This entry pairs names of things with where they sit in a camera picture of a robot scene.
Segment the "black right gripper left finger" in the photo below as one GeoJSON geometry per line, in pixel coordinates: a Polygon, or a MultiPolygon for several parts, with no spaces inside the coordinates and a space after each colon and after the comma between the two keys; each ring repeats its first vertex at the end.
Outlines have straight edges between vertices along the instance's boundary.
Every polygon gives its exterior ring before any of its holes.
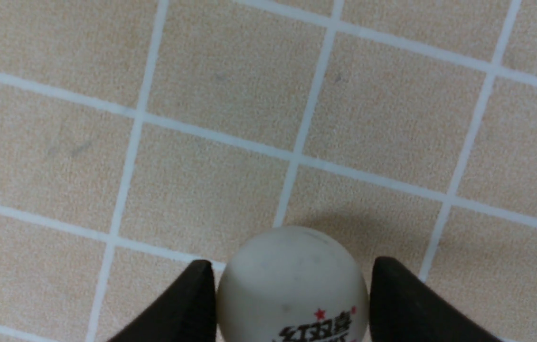
{"type": "Polygon", "coordinates": [[[209,260],[194,260],[111,342],[215,342],[216,278],[209,260]]]}

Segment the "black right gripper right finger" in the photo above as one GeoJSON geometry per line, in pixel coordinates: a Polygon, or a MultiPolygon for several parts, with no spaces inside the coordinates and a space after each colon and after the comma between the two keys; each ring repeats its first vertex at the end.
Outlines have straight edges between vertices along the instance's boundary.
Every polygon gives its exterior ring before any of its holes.
{"type": "Polygon", "coordinates": [[[369,332],[373,342],[500,341],[390,256],[373,263],[369,332]]]}

